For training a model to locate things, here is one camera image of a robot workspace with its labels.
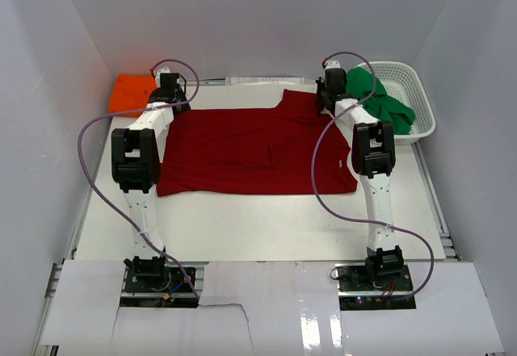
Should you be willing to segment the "red t shirt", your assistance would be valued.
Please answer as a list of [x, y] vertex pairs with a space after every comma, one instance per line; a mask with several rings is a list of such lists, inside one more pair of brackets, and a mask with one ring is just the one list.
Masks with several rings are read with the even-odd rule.
[[189, 110], [170, 125], [157, 193], [343, 195], [357, 189], [350, 147], [314, 93], [273, 108]]

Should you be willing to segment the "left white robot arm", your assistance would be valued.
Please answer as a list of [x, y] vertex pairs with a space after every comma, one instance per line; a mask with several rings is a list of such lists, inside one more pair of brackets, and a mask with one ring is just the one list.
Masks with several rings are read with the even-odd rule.
[[169, 68], [152, 72], [156, 88], [150, 93], [148, 111], [126, 128], [111, 133], [111, 173], [124, 193], [132, 229], [134, 257], [124, 263], [132, 271], [131, 280], [151, 291], [165, 291], [171, 272], [162, 256], [166, 247], [158, 231], [156, 202], [169, 127], [177, 107], [166, 104], [187, 100], [186, 79]]

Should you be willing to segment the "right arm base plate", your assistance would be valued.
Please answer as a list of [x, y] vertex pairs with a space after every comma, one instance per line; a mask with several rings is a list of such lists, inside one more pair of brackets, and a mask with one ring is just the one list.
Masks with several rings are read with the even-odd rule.
[[337, 283], [342, 312], [416, 309], [413, 296], [402, 298], [413, 291], [407, 265], [400, 274], [376, 281], [367, 276], [366, 266], [335, 266], [330, 279]]

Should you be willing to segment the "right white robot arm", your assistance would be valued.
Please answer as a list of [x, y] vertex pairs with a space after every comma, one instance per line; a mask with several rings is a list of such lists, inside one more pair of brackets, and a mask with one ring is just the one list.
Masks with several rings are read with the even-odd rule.
[[381, 291], [394, 283], [404, 267], [393, 230], [390, 176], [395, 166], [393, 125], [370, 115], [346, 93], [347, 73], [338, 61], [322, 63], [317, 102], [352, 131], [351, 164], [364, 189], [368, 216], [367, 257], [363, 281]]

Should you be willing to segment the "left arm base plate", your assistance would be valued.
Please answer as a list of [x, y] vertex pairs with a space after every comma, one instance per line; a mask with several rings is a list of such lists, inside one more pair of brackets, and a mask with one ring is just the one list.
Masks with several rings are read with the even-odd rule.
[[187, 278], [177, 267], [166, 266], [164, 277], [159, 280], [137, 277], [127, 268], [120, 295], [122, 308], [197, 308]]

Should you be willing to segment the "white plastic laundry basket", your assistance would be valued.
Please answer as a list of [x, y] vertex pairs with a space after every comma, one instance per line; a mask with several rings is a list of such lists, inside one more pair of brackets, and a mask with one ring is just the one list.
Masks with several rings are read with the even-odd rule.
[[435, 117], [417, 72], [397, 61], [373, 61], [371, 66], [388, 95], [415, 113], [410, 134], [395, 135], [395, 145], [413, 144], [432, 134], [436, 126]]

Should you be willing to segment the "green t shirt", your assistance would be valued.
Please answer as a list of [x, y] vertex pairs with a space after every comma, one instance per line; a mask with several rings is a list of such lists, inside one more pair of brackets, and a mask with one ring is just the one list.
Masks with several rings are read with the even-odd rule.
[[[347, 72], [347, 93], [357, 100], [365, 98], [373, 87], [372, 75], [356, 67]], [[376, 78], [375, 93], [364, 104], [364, 109], [380, 121], [390, 121], [396, 135], [409, 135], [416, 115], [414, 111], [390, 96], [383, 84]]]

